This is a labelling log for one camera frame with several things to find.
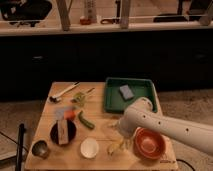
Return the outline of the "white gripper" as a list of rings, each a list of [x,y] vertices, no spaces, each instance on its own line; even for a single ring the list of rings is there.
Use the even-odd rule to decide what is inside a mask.
[[[135,126],[125,117],[118,120],[116,124],[118,132],[125,138],[130,138],[135,132]]]

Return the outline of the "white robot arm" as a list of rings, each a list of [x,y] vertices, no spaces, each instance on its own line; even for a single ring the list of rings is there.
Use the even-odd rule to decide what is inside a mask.
[[[118,120],[118,132],[130,138],[138,127],[147,128],[213,156],[213,126],[155,114],[152,109],[148,98],[138,98]]]

